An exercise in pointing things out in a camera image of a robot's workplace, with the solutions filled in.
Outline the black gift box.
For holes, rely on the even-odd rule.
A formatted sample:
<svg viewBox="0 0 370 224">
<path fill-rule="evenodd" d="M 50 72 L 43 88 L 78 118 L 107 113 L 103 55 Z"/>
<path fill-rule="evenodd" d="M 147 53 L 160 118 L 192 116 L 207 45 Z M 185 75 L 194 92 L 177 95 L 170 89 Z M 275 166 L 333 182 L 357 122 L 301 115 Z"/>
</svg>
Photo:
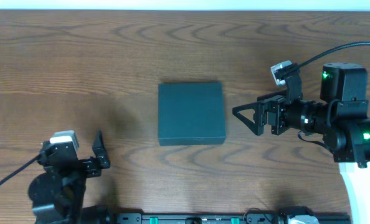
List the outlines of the black gift box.
<svg viewBox="0 0 370 224">
<path fill-rule="evenodd" d="M 160 146 L 216 145 L 226 139 L 222 84 L 158 85 Z"/>
</svg>

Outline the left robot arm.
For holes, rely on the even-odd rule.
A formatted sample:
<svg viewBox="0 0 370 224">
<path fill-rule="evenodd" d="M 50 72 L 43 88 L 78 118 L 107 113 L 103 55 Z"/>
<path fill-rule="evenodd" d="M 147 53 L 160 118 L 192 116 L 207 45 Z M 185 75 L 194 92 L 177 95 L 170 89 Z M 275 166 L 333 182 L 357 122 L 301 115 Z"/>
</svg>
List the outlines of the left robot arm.
<svg viewBox="0 0 370 224">
<path fill-rule="evenodd" d="M 45 170 L 28 188 L 36 223 L 115 223 L 114 215 L 101 205 L 84 207 L 87 179 L 99 177 L 111 162 L 102 132 L 92 144 L 93 157 L 79 159 L 75 131 L 56 132 L 42 143 L 36 161 Z"/>
</svg>

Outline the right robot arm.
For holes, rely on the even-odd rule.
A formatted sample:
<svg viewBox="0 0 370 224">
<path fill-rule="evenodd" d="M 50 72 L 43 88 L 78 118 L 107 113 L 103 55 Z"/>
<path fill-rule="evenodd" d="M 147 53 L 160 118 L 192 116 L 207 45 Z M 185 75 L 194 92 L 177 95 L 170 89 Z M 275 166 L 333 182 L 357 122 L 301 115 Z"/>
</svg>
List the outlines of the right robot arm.
<svg viewBox="0 0 370 224">
<path fill-rule="evenodd" d="M 272 134 L 288 129 L 320 134 L 319 146 L 339 165 L 351 206 L 352 223 L 370 223 L 370 118 L 366 98 L 367 70 L 355 63 L 326 63 L 321 73 L 320 102 L 303 99 L 300 66 L 285 61 L 271 67 L 275 83 L 285 90 L 236 106 L 232 113 L 254 134 L 266 124 Z"/>
</svg>

